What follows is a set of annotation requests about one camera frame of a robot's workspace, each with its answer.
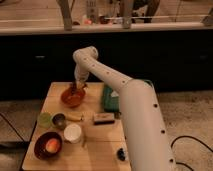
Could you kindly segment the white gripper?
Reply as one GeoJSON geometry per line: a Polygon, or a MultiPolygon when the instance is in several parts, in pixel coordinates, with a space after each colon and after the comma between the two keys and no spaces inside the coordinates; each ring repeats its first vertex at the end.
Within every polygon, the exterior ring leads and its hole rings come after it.
{"type": "MultiPolygon", "coordinates": [[[[80,66],[76,66],[75,71],[74,71],[74,77],[75,77],[76,81],[86,82],[89,78],[89,72],[80,66]]],[[[71,95],[74,95],[76,93],[76,91],[77,91],[77,83],[72,82],[71,83],[71,95]]]]}

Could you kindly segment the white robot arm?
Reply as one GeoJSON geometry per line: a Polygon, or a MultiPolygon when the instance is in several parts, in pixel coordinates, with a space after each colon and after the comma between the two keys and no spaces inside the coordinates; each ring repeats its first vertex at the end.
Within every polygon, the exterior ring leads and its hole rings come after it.
{"type": "Polygon", "coordinates": [[[177,171],[155,89],[97,60],[94,46],[73,53],[75,79],[92,73],[119,94],[119,109],[132,171],[177,171]]]}

